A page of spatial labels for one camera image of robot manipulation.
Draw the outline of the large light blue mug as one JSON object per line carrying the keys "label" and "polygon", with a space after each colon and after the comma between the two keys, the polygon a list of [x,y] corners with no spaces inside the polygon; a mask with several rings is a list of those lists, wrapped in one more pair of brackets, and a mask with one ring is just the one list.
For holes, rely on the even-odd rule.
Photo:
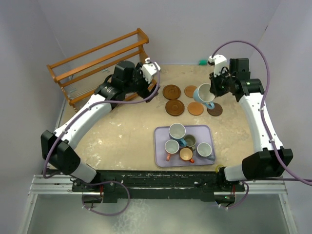
{"label": "large light blue mug", "polygon": [[198,86],[193,92],[194,101],[201,103],[206,106],[207,109],[214,109],[215,105],[213,100],[215,99],[215,95],[210,92],[211,85],[209,83],[204,83]]}

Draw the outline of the ringed brown wooden coaster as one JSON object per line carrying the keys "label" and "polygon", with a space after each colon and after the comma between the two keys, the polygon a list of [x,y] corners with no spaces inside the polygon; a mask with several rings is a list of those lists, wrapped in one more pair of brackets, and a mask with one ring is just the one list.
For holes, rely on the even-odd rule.
{"label": "ringed brown wooden coaster", "polygon": [[168,100],[178,99],[181,95],[181,90],[178,86],[169,84],[163,88],[162,94]]}

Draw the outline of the light wooden coaster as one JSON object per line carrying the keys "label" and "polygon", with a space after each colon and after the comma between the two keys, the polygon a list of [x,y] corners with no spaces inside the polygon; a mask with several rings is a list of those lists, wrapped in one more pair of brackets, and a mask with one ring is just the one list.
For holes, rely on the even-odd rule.
{"label": "light wooden coaster", "polygon": [[193,115],[193,116],[199,116],[203,113],[204,108],[202,106],[202,104],[198,103],[198,102],[191,102],[188,107],[188,112]]}
{"label": "light wooden coaster", "polygon": [[194,94],[194,91],[197,89],[196,86],[194,85],[188,85],[185,87],[184,89],[184,93],[187,97],[189,98],[192,98],[193,97],[193,94]]}

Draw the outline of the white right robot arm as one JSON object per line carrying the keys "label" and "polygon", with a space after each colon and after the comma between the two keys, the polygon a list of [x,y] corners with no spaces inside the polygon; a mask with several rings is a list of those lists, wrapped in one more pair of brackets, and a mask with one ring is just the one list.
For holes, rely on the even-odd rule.
{"label": "white right robot arm", "polygon": [[272,125],[267,107],[262,103],[264,88],[261,80],[251,78],[249,60],[232,58],[227,60],[223,55],[210,56],[208,64],[213,66],[210,73],[210,92],[215,97],[232,93],[242,107],[253,139],[254,153],[236,166],[221,168],[217,186],[223,191],[229,190],[234,181],[258,180],[279,177],[293,158],[291,149],[284,148]]}

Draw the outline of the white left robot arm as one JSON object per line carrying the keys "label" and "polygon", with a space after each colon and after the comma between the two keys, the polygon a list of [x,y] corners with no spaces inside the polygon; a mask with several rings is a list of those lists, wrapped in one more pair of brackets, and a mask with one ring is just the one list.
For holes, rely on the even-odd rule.
{"label": "white left robot arm", "polygon": [[159,84],[148,89],[155,76],[160,76],[160,66],[149,58],[145,63],[138,64],[127,60],[119,62],[114,72],[96,88],[87,103],[69,121],[53,132],[46,130],[42,133],[41,151],[45,160],[43,177],[53,177],[53,174],[47,174],[47,165],[51,164],[58,172],[82,180],[83,186],[89,191],[97,190],[100,187],[99,172],[85,163],[75,148],[102,117],[119,104],[131,104],[125,99],[127,94],[137,94],[144,102],[151,101],[159,89]]}

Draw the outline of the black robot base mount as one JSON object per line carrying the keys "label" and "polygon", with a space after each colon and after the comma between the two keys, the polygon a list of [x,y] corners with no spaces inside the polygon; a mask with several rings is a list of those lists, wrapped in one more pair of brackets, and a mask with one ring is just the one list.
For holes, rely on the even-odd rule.
{"label": "black robot base mount", "polygon": [[238,181],[227,182],[216,172],[99,170],[91,185],[73,179],[74,192],[101,192],[104,203],[118,199],[197,199],[204,202],[243,192]]}

